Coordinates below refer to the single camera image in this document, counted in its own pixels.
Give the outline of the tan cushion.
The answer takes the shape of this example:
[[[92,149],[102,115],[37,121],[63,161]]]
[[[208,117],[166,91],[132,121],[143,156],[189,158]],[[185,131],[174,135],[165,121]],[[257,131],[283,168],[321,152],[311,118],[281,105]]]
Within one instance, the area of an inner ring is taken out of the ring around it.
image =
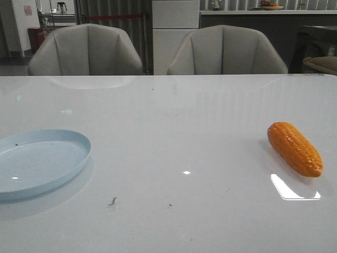
[[[336,56],[306,57],[303,65],[320,73],[336,75]]]

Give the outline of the left grey upholstered chair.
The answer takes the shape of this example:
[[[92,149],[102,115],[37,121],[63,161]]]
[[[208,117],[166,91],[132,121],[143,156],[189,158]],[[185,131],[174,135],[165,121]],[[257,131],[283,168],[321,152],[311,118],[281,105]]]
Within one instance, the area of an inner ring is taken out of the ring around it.
[[[143,64],[128,34],[82,24],[51,32],[28,64],[31,76],[141,75]]]

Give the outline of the orange plastic corn cob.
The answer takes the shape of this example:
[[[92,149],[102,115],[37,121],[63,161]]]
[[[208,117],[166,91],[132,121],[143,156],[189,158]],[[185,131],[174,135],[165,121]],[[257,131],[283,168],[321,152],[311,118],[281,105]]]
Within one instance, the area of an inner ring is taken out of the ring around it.
[[[323,160],[314,145],[292,124],[275,122],[267,130],[273,149],[297,173],[304,177],[320,177]]]

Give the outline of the black coffee pot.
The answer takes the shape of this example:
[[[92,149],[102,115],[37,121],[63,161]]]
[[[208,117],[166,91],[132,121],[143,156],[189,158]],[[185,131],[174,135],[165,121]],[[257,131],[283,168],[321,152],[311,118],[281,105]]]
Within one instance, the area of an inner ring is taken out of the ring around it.
[[[67,6],[65,2],[57,2],[57,12],[67,14]]]

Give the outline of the light blue round plate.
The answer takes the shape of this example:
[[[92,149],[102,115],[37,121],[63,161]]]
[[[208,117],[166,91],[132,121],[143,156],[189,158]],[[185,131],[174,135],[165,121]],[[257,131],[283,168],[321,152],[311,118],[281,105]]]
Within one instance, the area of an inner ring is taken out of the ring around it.
[[[1,201],[60,187],[82,171],[90,152],[90,140],[70,130],[38,130],[1,139]]]

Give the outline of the red bin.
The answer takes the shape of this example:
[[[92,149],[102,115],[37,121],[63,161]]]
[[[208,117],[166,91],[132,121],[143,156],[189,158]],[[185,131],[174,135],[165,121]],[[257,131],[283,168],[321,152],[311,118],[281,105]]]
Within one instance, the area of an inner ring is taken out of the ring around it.
[[[31,45],[31,51],[35,53],[44,42],[43,29],[39,27],[30,27],[27,30]]]

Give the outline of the right grey upholstered chair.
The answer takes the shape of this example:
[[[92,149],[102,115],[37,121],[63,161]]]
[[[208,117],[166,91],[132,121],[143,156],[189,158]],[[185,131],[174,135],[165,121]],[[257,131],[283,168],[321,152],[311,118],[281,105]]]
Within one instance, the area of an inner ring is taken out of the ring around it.
[[[168,75],[286,74],[288,68],[260,31],[216,25],[182,39]]]

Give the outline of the red barrier belt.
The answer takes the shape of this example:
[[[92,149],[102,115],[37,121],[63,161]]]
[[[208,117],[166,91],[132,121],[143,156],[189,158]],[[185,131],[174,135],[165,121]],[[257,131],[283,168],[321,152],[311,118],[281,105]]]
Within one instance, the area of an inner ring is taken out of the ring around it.
[[[108,16],[85,16],[85,20],[100,21],[100,20],[123,20],[142,18],[143,14],[128,14],[128,15],[108,15]]]

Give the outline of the white cabinet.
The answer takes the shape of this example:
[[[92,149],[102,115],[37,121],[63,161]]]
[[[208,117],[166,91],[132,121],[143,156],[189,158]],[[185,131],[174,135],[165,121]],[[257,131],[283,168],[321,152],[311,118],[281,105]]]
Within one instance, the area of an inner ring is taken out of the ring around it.
[[[154,75],[165,75],[183,37],[199,27],[199,1],[152,1]]]

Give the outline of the grey upholstered chair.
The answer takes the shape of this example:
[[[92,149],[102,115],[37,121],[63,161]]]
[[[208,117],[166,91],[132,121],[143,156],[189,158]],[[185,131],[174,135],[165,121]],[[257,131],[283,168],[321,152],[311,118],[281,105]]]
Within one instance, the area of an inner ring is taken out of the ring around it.
[[[28,64],[31,76],[141,75],[143,64],[128,34],[82,24],[51,32]]]
[[[216,25],[182,39],[168,75],[286,74],[288,68],[260,31]]]

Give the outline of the fruit bowl on counter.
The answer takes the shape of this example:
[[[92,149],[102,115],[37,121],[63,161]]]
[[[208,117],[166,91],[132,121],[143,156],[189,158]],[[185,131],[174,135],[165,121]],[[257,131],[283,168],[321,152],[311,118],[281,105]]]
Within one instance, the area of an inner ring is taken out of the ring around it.
[[[277,10],[283,9],[284,6],[281,6],[278,3],[272,3],[270,1],[263,0],[260,2],[260,8],[267,10],[267,11],[277,11]]]

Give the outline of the pink wall notice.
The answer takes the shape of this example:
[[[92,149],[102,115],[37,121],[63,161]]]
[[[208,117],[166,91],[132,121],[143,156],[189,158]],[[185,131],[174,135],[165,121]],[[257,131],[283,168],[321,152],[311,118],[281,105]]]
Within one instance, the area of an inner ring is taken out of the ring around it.
[[[32,8],[30,5],[24,6],[24,13],[26,16],[32,16]]]

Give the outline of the dark counter with white top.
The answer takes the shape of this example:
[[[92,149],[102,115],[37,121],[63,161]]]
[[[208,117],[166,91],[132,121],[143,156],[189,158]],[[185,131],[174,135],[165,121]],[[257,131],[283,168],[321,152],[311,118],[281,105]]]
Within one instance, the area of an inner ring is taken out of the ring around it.
[[[288,70],[302,26],[336,26],[336,11],[202,11],[199,27],[240,26],[259,30],[271,41]]]

